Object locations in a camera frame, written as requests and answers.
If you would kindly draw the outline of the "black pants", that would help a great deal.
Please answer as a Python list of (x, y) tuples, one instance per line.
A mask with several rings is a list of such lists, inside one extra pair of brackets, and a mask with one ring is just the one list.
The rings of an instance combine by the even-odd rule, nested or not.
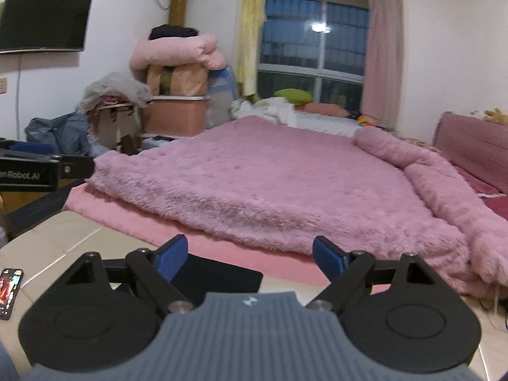
[(258, 293), (263, 277), (256, 270), (189, 255), (171, 283), (198, 307), (209, 292)]

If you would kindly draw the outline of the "pink bed sheet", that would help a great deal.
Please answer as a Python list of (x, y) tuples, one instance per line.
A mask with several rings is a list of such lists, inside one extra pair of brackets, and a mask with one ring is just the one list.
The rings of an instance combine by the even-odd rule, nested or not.
[(329, 283), (311, 256), (250, 248), (216, 239), (178, 222), (141, 211), (122, 200), (98, 192), (88, 184), (70, 191), (64, 209), (156, 247), (177, 234), (184, 234), (192, 255), (257, 270), (266, 277), (298, 284), (324, 287)]

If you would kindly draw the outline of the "cream leather bed footboard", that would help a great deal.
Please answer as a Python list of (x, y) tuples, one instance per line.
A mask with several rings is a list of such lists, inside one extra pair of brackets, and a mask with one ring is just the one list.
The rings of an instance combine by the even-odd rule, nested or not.
[[(1, 323), (1, 344), (19, 374), (30, 368), (18, 339), (18, 327), (25, 311), (55, 280), (85, 252), (96, 251), (106, 259), (122, 258), (147, 243), (109, 227), (63, 211), (20, 235), (1, 249), (1, 266), (24, 272), (10, 320)], [(264, 276), (262, 292), (294, 291), (306, 304), (324, 287), (298, 284)], [(485, 380), (498, 380), (507, 372), (507, 332), (501, 314), (487, 311), (486, 301), (468, 299), (482, 327), (480, 347), (471, 363)]]

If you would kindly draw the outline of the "smartphone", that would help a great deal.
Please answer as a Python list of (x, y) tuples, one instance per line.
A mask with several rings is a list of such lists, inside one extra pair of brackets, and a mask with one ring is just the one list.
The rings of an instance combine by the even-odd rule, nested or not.
[(0, 275), (0, 319), (10, 320), (23, 281), (23, 270), (5, 268)]

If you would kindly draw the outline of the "grey cloth pile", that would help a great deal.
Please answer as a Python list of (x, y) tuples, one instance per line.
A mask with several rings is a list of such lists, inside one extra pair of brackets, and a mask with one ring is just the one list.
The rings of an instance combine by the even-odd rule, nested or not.
[(84, 89), (75, 111), (86, 114), (101, 103), (103, 97), (121, 98), (139, 108), (144, 108), (152, 100), (151, 90), (147, 84), (138, 81), (129, 73), (111, 72)]

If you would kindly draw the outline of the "white bedding pile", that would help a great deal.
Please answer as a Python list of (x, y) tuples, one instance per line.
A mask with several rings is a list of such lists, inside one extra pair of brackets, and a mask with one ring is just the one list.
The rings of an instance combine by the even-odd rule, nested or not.
[(292, 103), (282, 97), (261, 99), (255, 103), (237, 99), (230, 106), (230, 115), (234, 120), (255, 116), (275, 124), (347, 138), (352, 138), (361, 128), (349, 118), (297, 111)]

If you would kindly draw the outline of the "green pillow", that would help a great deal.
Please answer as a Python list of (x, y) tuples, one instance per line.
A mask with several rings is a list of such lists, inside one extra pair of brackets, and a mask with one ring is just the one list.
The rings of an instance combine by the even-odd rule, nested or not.
[(287, 88), (275, 92), (275, 97), (283, 97), (295, 106), (306, 105), (312, 102), (312, 94), (305, 90)]

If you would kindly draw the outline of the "orange-brown folded quilt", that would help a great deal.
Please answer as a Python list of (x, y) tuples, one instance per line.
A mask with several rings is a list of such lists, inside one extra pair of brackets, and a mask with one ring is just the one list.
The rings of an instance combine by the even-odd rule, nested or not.
[(146, 84), (154, 96), (201, 97), (208, 91), (208, 69), (201, 64), (149, 65)]

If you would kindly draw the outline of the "purple headboard cover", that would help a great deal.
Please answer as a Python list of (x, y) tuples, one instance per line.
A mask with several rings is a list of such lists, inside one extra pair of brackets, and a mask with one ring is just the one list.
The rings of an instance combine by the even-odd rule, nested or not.
[(507, 194), (507, 126), (446, 112), (433, 145), (456, 166)]

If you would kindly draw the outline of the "pink rolled quilt on stack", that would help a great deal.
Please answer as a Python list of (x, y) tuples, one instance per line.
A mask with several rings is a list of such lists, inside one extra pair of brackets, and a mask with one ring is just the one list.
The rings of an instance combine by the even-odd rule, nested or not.
[(133, 49), (129, 60), (132, 70), (145, 70), (149, 65), (176, 67), (202, 64), (208, 70), (222, 70), (227, 60), (217, 48), (217, 38), (204, 34), (194, 37), (143, 38)]

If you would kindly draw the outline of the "window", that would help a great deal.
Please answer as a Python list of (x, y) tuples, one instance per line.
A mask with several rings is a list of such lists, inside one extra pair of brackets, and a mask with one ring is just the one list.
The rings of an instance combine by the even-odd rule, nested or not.
[(363, 96), (369, 10), (316, 0), (266, 0), (257, 93), (303, 90), (356, 113)]

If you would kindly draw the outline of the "stuffed toy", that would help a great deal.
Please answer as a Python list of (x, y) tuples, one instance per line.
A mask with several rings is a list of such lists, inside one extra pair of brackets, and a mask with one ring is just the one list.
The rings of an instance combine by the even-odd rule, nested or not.
[(499, 108), (495, 108), (494, 110), (485, 110), (483, 120), (500, 124), (502, 126), (508, 126), (508, 115), (503, 113)]

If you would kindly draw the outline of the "pink curtain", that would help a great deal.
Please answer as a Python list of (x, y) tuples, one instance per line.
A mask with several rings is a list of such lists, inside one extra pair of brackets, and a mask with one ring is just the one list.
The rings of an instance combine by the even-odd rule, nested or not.
[(379, 126), (395, 128), (404, 62), (402, 0), (369, 0), (361, 111)]

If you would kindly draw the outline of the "yellow curtain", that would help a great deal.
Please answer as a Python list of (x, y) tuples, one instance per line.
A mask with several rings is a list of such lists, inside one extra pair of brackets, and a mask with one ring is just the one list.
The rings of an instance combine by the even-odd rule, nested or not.
[(237, 58), (237, 81), (243, 97), (257, 93), (257, 62), (265, 20), (265, 0), (243, 0)]

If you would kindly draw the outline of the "wall mounted television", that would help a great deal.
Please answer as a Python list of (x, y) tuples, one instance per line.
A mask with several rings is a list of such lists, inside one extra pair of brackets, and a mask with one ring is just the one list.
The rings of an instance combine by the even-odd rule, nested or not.
[(92, 0), (5, 0), (1, 53), (82, 52)]

